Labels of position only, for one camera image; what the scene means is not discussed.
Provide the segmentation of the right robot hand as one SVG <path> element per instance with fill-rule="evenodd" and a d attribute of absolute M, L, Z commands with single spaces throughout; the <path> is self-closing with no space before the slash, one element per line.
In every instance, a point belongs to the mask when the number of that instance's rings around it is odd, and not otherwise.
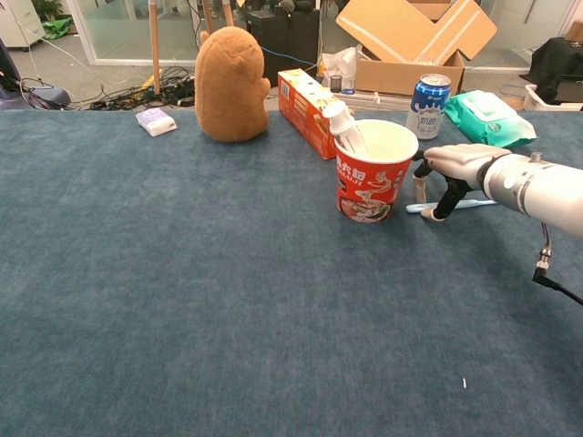
<path fill-rule="evenodd" d="M 447 145 L 417 151 L 413 158 L 413 161 L 420 161 L 413 173 L 416 202 L 426 202 L 426 179 L 433 171 L 442 175 L 447 183 L 447 190 L 437 205 L 424 208 L 421 216 L 437 222 L 447 219 L 469 192 L 483 188 L 484 176 L 491 163 L 509 154 L 507 149 L 485 144 Z"/>

